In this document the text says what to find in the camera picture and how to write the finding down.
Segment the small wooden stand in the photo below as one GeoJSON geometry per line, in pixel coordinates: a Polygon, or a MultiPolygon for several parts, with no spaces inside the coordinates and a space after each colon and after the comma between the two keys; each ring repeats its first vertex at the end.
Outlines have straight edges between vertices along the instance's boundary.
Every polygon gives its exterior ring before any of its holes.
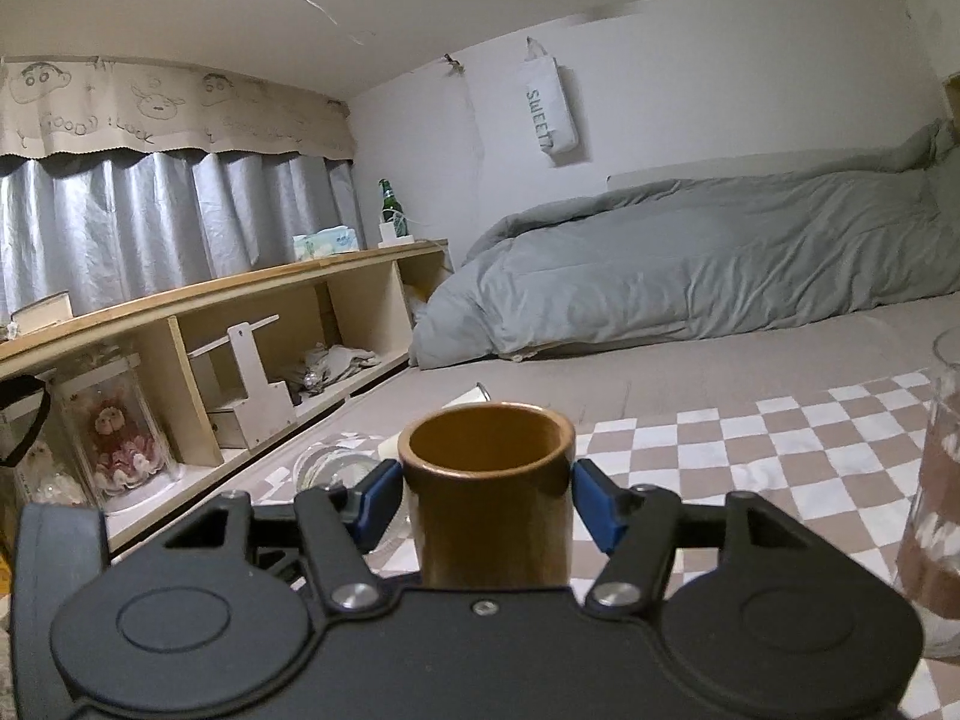
{"type": "Polygon", "coordinates": [[[222,449],[254,450],[295,426],[285,383],[267,377],[256,333],[280,316],[239,322],[187,353],[206,416],[222,449]]]}

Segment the grey curtain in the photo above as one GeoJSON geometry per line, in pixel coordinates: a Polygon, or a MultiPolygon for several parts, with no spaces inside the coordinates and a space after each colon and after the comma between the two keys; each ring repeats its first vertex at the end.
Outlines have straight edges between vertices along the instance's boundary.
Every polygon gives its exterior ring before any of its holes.
{"type": "Polygon", "coordinates": [[[2,312],[78,314],[295,258],[357,227],[347,163],[301,154],[101,151],[2,161],[2,312]]]}

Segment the ribbed clear stemmed glass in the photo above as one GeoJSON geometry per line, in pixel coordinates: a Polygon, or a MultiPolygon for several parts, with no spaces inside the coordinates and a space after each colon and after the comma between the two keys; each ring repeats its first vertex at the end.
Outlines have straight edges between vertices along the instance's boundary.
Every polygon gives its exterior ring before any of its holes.
{"type": "MultiPolygon", "coordinates": [[[[361,440],[352,437],[332,437],[309,444],[296,457],[293,465],[293,484],[299,494],[311,488],[354,488],[381,461],[379,449],[364,449],[361,440]]],[[[375,569],[382,569],[397,553],[412,533],[407,498],[395,512],[394,518],[381,536],[379,544],[368,554],[375,569]]]]}

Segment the tissue pack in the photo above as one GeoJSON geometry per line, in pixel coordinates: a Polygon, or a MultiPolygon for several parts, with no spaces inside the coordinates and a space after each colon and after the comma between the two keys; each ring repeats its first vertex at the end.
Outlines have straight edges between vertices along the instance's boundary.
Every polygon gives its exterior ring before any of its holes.
{"type": "Polygon", "coordinates": [[[298,234],[293,238],[293,250],[297,262],[325,259],[340,254],[358,252],[359,242],[356,231],[341,224],[326,227],[311,234],[298,234]]]}

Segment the white charger block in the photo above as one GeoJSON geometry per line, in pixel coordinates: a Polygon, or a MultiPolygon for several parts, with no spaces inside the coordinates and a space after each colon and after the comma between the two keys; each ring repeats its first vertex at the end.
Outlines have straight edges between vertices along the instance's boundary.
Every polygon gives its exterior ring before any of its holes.
{"type": "Polygon", "coordinates": [[[379,225],[379,249],[387,247],[398,247],[399,245],[410,245],[415,242],[412,234],[398,234],[394,223],[381,223],[379,225]]]}

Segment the plush doll in clear case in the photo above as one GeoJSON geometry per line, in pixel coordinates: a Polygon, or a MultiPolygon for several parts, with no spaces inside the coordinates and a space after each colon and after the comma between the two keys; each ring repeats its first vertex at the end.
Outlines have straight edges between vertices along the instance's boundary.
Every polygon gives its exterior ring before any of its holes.
{"type": "Polygon", "coordinates": [[[139,355],[116,356],[55,384],[94,499],[108,514],[155,499],[182,476],[139,367],[139,355]]]}

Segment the glass cup with brown sleeve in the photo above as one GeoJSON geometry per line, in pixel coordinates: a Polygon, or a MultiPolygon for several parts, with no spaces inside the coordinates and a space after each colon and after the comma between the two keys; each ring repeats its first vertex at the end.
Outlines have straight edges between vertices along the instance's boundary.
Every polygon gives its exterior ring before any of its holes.
{"type": "Polygon", "coordinates": [[[932,398],[918,491],[895,559],[895,583],[924,629],[924,653],[958,658],[958,330],[932,345],[932,398]]]}

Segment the crumpled beige cloth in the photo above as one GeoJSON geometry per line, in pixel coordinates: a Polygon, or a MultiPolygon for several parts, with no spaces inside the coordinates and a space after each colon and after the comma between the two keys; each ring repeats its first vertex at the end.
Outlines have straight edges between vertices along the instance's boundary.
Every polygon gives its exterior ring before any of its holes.
{"type": "Polygon", "coordinates": [[[297,394],[319,395],[332,385],[379,364],[381,356],[369,349],[316,344],[288,369],[285,380],[297,394]]]}

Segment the white hanging fabric bag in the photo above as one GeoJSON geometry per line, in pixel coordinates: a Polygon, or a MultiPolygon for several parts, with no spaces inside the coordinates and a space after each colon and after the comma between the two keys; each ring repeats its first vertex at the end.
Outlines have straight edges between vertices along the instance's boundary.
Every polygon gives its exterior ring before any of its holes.
{"type": "Polygon", "coordinates": [[[534,37],[526,39],[521,78],[540,151],[554,163],[562,163],[581,146],[581,138],[569,107],[562,69],[534,37]]]}

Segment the brown bamboo cup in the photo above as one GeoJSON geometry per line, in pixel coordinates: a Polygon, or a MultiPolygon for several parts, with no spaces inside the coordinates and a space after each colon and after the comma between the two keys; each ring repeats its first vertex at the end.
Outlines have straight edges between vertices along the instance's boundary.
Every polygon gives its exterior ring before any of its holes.
{"type": "Polygon", "coordinates": [[[505,401],[453,406],[407,427],[397,450],[425,587],[568,583],[576,431],[566,416],[505,401]]]}

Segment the wooden low shelf unit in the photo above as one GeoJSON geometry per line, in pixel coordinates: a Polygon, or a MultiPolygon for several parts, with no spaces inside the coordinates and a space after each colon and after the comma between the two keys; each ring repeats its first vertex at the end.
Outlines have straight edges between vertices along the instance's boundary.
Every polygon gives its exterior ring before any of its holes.
{"type": "Polygon", "coordinates": [[[448,246],[427,241],[204,281],[7,341],[2,374],[60,374],[110,344],[139,356],[146,403],[181,474],[109,505],[109,544],[121,550],[405,366],[407,294],[428,296],[448,273],[448,246]],[[298,405],[281,405],[285,374],[320,344],[371,351],[377,361],[298,405]]]}

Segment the grey duvet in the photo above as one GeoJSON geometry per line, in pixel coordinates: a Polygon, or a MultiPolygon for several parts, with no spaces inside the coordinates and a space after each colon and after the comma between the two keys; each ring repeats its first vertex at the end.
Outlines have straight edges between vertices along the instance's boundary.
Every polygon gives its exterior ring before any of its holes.
{"type": "Polygon", "coordinates": [[[802,327],[958,288],[958,132],[805,171],[665,179],[506,216],[431,294],[439,369],[802,327]]]}

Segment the green glass bottle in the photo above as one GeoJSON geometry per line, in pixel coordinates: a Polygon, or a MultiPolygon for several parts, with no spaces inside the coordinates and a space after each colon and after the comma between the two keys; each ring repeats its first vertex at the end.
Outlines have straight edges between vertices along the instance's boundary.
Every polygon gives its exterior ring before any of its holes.
{"type": "Polygon", "coordinates": [[[381,216],[383,223],[394,223],[398,234],[409,234],[407,226],[407,216],[404,208],[398,203],[392,184],[387,179],[379,181],[379,190],[381,190],[381,216]]]}

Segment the beige cartoon valance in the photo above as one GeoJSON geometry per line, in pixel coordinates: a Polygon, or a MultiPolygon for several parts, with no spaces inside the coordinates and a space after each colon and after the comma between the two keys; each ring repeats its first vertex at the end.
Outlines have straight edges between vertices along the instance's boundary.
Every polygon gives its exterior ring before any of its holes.
{"type": "Polygon", "coordinates": [[[296,153],[348,161],[345,104],[214,68],[36,57],[2,62],[2,153],[296,153]]]}

